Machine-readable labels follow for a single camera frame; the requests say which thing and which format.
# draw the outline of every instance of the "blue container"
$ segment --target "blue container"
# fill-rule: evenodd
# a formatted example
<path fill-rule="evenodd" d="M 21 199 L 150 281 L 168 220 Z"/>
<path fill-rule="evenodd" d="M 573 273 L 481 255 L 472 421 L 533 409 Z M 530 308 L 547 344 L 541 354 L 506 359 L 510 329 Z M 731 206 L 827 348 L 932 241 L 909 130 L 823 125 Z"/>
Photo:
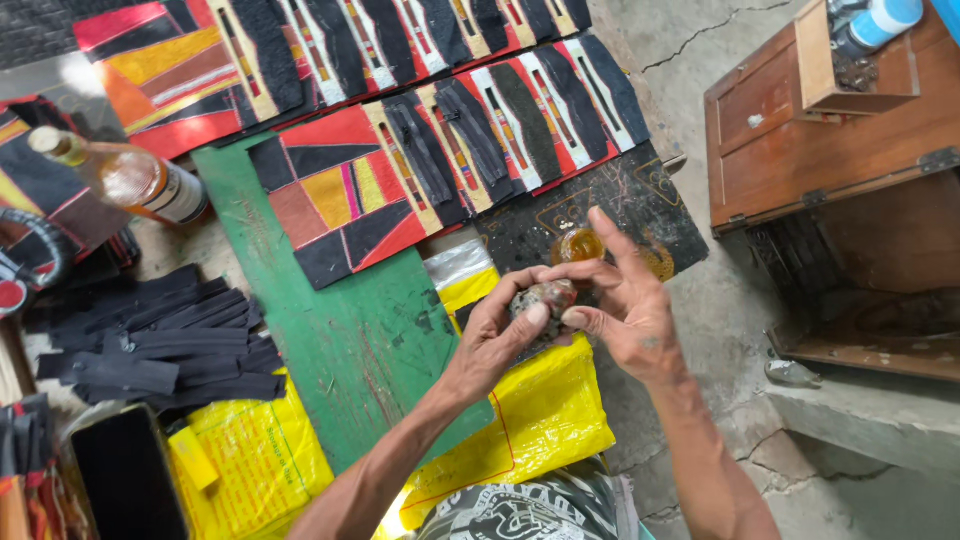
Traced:
<path fill-rule="evenodd" d="M 950 30 L 953 40 L 960 44 L 960 0 L 930 0 L 930 2 L 937 9 L 940 18 L 944 19 L 944 24 Z"/>
<path fill-rule="evenodd" d="M 867 49 L 879 49 L 924 16 L 923 0 L 874 0 L 850 23 L 851 35 Z"/>

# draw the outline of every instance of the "bottle label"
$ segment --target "bottle label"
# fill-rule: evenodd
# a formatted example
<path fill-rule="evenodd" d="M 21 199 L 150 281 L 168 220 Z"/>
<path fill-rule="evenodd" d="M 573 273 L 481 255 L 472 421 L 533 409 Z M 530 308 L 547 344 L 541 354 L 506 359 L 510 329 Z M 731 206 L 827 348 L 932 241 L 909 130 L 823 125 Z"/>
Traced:
<path fill-rule="evenodd" d="M 199 178 L 170 161 L 162 161 L 167 169 L 167 184 L 156 197 L 144 203 L 143 208 L 174 223 L 197 219 L 208 204 L 204 185 Z"/>

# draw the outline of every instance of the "yellow plastic bag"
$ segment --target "yellow plastic bag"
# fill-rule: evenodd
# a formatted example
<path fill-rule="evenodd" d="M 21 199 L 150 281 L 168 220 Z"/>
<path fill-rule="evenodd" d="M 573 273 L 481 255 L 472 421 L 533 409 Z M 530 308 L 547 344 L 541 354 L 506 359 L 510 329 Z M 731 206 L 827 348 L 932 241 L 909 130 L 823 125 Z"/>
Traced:
<path fill-rule="evenodd" d="M 440 298 L 452 316 L 498 282 L 490 268 L 439 291 Z M 393 540 L 419 528 L 434 506 L 461 489 L 524 482 L 616 442 L 600 402 L 593 350 L 582 334 L 571 347 L 554 347 L 511 369 L 490 400 L 496 420 L 416 471 L 378 539 Z"/>
<path fill-rule="evenodd" d="M 282 400 L 219 402 L 187 418 L 220 473 L 201 492 L 171 453 L 194 538 L 283 538 L 333 481 L 289 377 L 286 387 Z"/>

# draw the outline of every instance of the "hand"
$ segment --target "hand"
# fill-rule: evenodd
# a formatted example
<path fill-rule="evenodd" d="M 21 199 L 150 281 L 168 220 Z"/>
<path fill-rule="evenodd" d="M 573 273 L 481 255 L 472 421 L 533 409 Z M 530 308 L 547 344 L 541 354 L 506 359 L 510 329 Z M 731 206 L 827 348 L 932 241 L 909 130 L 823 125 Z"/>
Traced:
<path fill-rule="evenodd" d="M 510 362 L 546 328 L 550 311 L 545 304 L 527 309 L 512 324 L 507 312 L 517 292 L 537 283 L 537 276 L 546 270 L 535 266 L 507 274 L 473 309 L 460 347 L 437 381 L 456 403 L 467 407 L 490 395 Z"/>
<path fill-rule="evenodd" d="M 686 370 L 670 295 L 643 263 L 633 240 L 603 210 L 593 207 L 588 215 L 617 266 L 599 259 L 571 262 L 538 272 L 537 278 L 590 282 L 600 308 L 572 307 L 564 313 L 564 324 L 601 338 L 616 363 L 635 378 L 648 384 L 669 382 Z"/>

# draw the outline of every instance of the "yellow lighter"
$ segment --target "yellow lighter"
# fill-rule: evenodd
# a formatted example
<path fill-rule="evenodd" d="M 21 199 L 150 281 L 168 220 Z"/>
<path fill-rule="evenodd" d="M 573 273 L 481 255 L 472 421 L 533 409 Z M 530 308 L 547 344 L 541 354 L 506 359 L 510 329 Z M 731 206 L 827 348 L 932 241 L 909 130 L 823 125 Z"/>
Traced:
<path fill-rule="evenodd" d="M 213 468 L 213 463 L 210 463 L 210 459 L 206 456 L 204 447 L 200 446 L 197 433 L 190 428 L 186 420 L 180 419 L 174 422 L 166 431 L 170 449 L 180 460 L 198 490 L 203 491 L 217 481 L 220 474 Z"/>

